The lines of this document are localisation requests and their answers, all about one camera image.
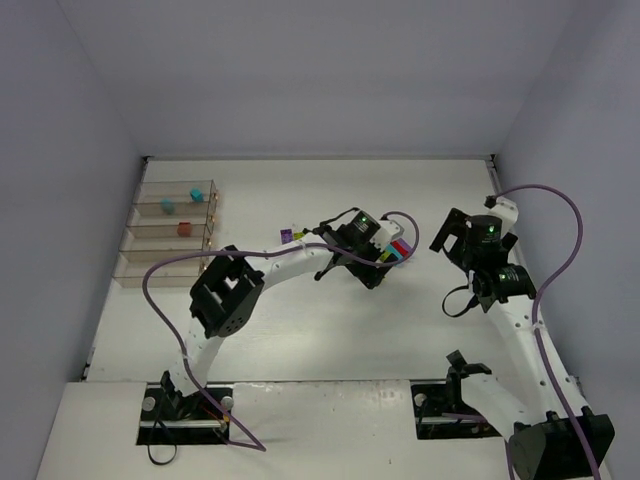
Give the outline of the purple sloped 2x4 brick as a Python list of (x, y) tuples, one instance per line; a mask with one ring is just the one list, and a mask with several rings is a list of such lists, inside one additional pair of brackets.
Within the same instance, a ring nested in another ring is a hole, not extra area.
[(294, 241), (293, 231), (289, 228), (280, 230), (280, 240), (282, 244), (288, 244)]

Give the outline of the teal cube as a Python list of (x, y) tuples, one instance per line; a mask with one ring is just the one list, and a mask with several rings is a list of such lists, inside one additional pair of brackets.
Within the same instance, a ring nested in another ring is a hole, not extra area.
[(195, 203), (202, 203), (204, 201), (204, 194), (198, 188), (192, 188), (190, 190), (190, 197), (191, 197), (191, 200)]

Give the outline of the small teal brick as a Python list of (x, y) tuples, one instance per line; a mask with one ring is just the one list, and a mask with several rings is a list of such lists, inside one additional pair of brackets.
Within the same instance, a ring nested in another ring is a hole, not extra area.
[(168, 198), (163, 198), (160, 203), (161, 211), (166, 215), (173, 215), (175, 213), (175, 204)]

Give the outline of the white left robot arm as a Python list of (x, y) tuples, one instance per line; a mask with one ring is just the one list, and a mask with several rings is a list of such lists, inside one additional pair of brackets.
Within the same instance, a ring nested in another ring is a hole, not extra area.
[(313, 274), (316, 281), (336, 267), (346, 268), (366, 288), (376, 288), (402, 259), (391, 251), (404, 229), (385, 217), (376, 220), (358, 210), (348, 223), (332, 228), (322, 222), (302, 237), (256, 258), (224, 248), (191, 287), (193, 318), (186, 354), (163, 373), (160, 385), (173, 401), (186, 399), (206, 384), (208, 373), (225, 338), (249, 321), (259, 296), (266, 290)]

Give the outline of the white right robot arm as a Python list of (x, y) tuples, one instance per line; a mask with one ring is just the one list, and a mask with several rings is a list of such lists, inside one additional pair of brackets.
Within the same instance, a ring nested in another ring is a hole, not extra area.
[(506, 443), (509, 466), (520, 479), (597, 479), (615, 430), (596, 414), (572, 381), (535, 309), (538, 292), (527, 272), (510, 261), (517, 218), (492, 208), (469, 215), (453, 208), (430, 248), (467, 279), (470, 308), (480, 307), (500, 334), (525, 389), (520, 400), (492, 370), (454, 351), (447, 388), (456, 411), (475, 410)]

